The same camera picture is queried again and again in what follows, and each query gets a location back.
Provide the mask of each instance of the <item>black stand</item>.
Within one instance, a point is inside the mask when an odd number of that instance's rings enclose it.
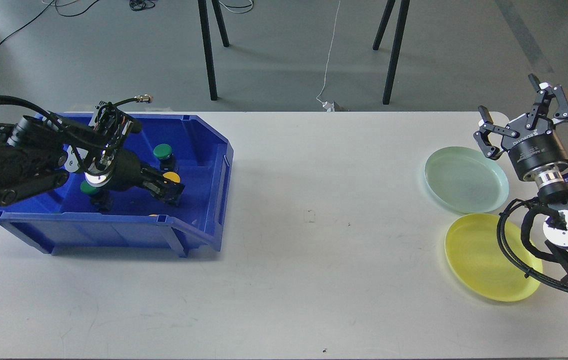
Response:
[[[217,18],[217,26],[222,36],[222,44],[225,48],[230,46],[228,43],[228,34],[226,34],[226,25],[222,17],[222,10],[219,6],[219,0],[211,0],[215,18]],[[210,100],[217,100],[217,83],[215,82],[215,66],[213,66],[213,49],[210,43],[210,27],[208,26],[208,9],[206,9],[206,0],[197,0],[199,5],[199,22],[202,26],[202,39],[204,41],[204,56],[206,57],[206,73],[208,73],[208,89],[210,89]]]
[[[395,38],[393,41],[393,50],[391,50],[391,62],[388,64],[388,75],[386,75],[386,86],[384,87],[384,96],[382,104],[388,105],[391,102],[391,92],[393,91],[393,83],[395,81],[395,72],[397,71],[397,61],[400,57],[400,48],[402,47],[403,30],[406,26],[406,17],[408,16],[408,6],[410,0],[402,0],[400,3],[400,13],[397,18],[397,27],[395,28]],[[382,36],[388,25],[388,19],[395,5],[395,0],[387,0],[382,21],[377,29],[377,36],[373,43],[373,50],[379,50],[379,44],[382,43]]]

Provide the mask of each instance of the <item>metal connector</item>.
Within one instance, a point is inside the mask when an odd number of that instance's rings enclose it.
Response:
[[[152,95],[148,95],[148,94],[144,94],[144,95],[137,95],[135,96],[135,98],[137,99],[138,103],[152,103],[153,102],[153,96]]]

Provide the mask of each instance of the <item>blue plastic bin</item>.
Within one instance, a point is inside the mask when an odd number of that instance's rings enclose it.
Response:
[[[173,148],[185,185],[177,207],[133,187],[111,191],[112,210],[99,213],[80,191],[83,174],[72,173],[58,189],[0,206],[0,225],[47,254],[77,246],[171,248],[181,257],[202,245],[220,251],[233,161],[228,140],[198,116],[131,115],[144,127],[140,134],[128,136],[125,148],[153,167],[159,166],[155,146]],[[83,112],[64,116],[85,124],[92,118]]]

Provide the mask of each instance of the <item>green bottle cap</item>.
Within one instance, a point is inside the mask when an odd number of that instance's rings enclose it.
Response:
[[[91,184],[89,184],[87,181],[83,181],[82,184],[80,185],[80,190],[88,195],[88,196],[92,196],[96,193],[99,192],[99,188],[98,187],[94,187]]]
[[[153,155],[155,155],[155,157],[158,158],[159,160],[168,159],[170,155],[172,155],[172,148],[167,143],[161,143],[155,146],[153,150]]]

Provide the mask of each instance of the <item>bottle cap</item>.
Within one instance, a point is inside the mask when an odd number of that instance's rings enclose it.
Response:
[[[94,195],[96,193],[99,192],[99,188],[98,187],[94,187],[91,184],[89,184],[87,181],[83,181],[82,184],[80,185],[80,190],[86,194],[86,195]]]
[[[153,149],[153,155],[159,160],[165,160],[172,155],[172,148],[167,143],[161,143]]]
[[[176,183],[180,183],[181,182],[181,178],[179,177],[179,175],[176,172],[173,171],[168,171],[164,173],[164,177],[168,180],[172,180]]]

